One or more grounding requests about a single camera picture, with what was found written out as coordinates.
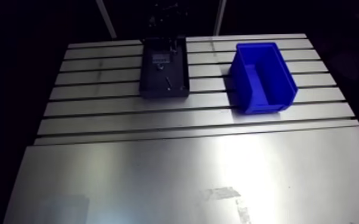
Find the vertical post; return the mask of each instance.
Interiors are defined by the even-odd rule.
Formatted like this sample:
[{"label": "vertical post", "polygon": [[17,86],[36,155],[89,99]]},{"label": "vertical post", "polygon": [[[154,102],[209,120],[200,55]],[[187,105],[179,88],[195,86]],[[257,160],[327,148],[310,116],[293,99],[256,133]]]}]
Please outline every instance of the vertical post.
[{"label": "vertical post", "polygon": [[224,16],[225,5],[227,4],[227,0],[220,0],[218,5],[216,24],[214,25],[214,36],[218,36],[220,34],[221,22]]},{"label": "vertical post", "polygon": [[103,20],[106,23],[107,30],[109,30],[110,36],[112,37],[112,39],[117,38],[116,31],[114,30],[112,21],[110,20],[109,13],[106,10],[106,6],[104,6],[103,0],[96,0],[96,3],[99,7],[100,14],[103,17]]}]

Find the small black object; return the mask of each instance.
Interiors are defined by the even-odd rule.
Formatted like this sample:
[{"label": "small black object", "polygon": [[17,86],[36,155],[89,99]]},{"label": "small black object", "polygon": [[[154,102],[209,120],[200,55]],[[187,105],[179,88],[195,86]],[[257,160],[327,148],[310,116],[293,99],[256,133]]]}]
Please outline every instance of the small black object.
[{"label": "small black object", "polygon": [[144,40],[141,80],[143,98],[187,97],[189,73],[185,37]]},{"label": "small black object", "polygon": [[143,98],[187,97],[189,74],[184,24],[187,7],[178,0],[152,0],[142,39],[139,92]]}]

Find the metal table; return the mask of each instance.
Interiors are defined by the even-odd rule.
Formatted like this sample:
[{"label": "metal table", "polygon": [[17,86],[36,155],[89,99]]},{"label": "metal table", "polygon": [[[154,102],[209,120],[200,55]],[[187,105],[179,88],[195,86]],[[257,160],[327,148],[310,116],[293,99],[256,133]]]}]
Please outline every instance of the metal table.
[{"label": "metal table", "polygon": [[[359,122],[306,36],[187,41],[191,94],[158,102],[138,41],[69,45],[5,224],[359,224]],[[240,116],[235,44],[273,41],[295,103]]]},{"label": "metal table", "polygon": [[[138,95],[139,41],[68,46],[36,145],[228,135],[357,126],[349,105],[303,34],[187,38],[191,94]],[[299,88],[278,114],[238,116],[228,69],[239,42],[275,42]]]}]

